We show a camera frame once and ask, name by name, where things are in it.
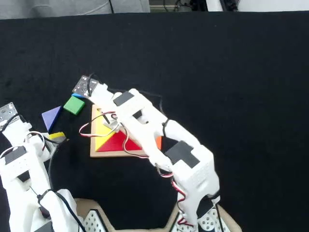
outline robotic arm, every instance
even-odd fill
[[[88,98],[103,112],[114,112],[116,116],[106,115],[104,124],[113,130],[124,128],[139,143],[153,166],[170,172],[183,217],[179,223],[197,228],[198,219],[220,200],[213,154],[179,123],[153,107],[136,89],[112,94],[106,84],[83,76],[73,92]],[[157,136],[178,142],[163,154],[156,146]]]
[[[78,231],[79,224],[62,200],[76,214],[76,203],[70,192],[67,189],[47,191],[51,187],[44,161],[53,156],[56,145],[45,140],[48,134],[29,131],[31,124],[21,120],[13,103],[5,107],[1,112],[6,111],[8,119],[1,115],[0,130],[12,147],[0,155],[0,175],[11,211],[11,232]]]
[[[212,230],[205,223],[210,212],[216,217],[214,206],[220,200],[213,154],[195,136],[168,119],[136,89],[113,94],[106,84],[83,76],[73,92],[101,108],[105,118],[102,123],[116,132],[124,130],[127,138],[142,147],[146,156],[135,156],[148,158],[162,177],[171,178],[172,186],[178,192],[179,208],[178,221],[172,232],[220,231],[214,226]],[[11,115],[5,116],[7,118],[0,115],[0,131],[12,147],[0,155],[0,175],[11,210],[11,231],[76,232],[81,228],[80,231],[85,232],[81,218],[76,216],[76,203],[71,193],[67,189],[50,190],[44,162],[52,157],[56,146],[46,140],[48,134],[30,131],[31,124],[22,121],[12,103],[5,107]],[[166,136],[177,143],[162,153],[155,142],[158,136]],[[29,174],[26,181],[20,179],[24,173]]]

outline yellow triangle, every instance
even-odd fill
[[[95,110],[95,116],[97,117],[99,116],[101,113],[98,110]],[[95,131],[94,134],[107,134],[111,131],[110,128],[108,128],[107,126],[105,126],[102,123],[102,117],[99,117],[98,119],[96,119],[95,123]],[[115,132],[109,134],[108,136],[105,137],[95,137],[95,151],[97,151],[103,144],[106,143],[106,141],[108,141],[113,135],[115,134]]]

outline black cloth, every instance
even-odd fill
[[[305,229],[308,21],[307,12],[0,21],[0,105],[14,102],[45,131],[41,113],[63,105],[82,74],[162,94],[166,114],[214,153],[220,204],[244,231]],[[176,200],[169,180],[147,160],[91,159],[78,136],[90,109],[64,110],[54,126],[70,138],[55,157],[55,186],[98,201],[117,229],[163,227]],[[8,219],[1,189],[1,231]]]

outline green square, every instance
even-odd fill
[[[63,106],[67,111],[71,112],[74,115],[78,115],[80,110],[83,108],[85,105],[85,102],[82,100],[72,96],[67,103]]]

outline blue triangle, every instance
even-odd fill
[[[79,95],[78,93],[72,93],[72,96],[77,97],[77,98],[85,98],[82,95]]]
[[[43,121],[48,132],[50,131],[56,118],[58,117],[61,108],[62,106],[58,106],[54,109],[42,113]]]

